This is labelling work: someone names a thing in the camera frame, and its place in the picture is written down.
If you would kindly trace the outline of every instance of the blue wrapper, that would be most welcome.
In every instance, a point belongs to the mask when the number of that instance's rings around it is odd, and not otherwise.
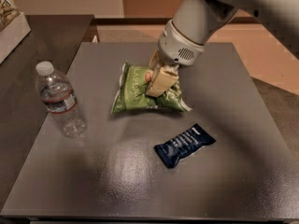
[[[179,160],[192,155],[202,146],[215,142],[216,140],[196,123],[187,131],[162,145],[155,146],[154,149],[167,168],[175,168]]]

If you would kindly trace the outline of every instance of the plastic bottle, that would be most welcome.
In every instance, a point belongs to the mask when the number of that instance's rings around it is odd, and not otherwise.
[[[66,75],[50,62],[39,63],[36,71],[36,90],[63,134],[74,138],[83,133],[87,125]]]

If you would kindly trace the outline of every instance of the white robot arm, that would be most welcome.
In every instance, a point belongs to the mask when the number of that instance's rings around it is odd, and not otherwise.
[[[158,42],[165,64],[192,65],[211,35],[247,11],[299,59],[299,0],[184,0]]]

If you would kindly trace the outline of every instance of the table top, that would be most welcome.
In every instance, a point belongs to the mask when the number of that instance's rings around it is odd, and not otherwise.
[[[27,16],[31,32],[0,64],[0,210],[47,115],[35,89],[36,64],[66,72],[93,15]]]
[[[1,212],[100,220],[299,218],[299,169],[232,44],[207,44],[180,70],[186,114],[111,115],[121,65],[156,43],[80,46],[68,76],[88,130],[68,139],[47,116]],[[195,122],[217,139],[168,170],[153,150]]]

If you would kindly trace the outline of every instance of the green snack bag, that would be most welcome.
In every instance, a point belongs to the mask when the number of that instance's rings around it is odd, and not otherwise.
[[[180,112],[190,111],[181,99],[181,90],[177,82],[158,98],[150,97],[145,91],[151,81],[153,71],[146,66],[133,66],[124,63],[112,114],[124,110],[170,108]]]

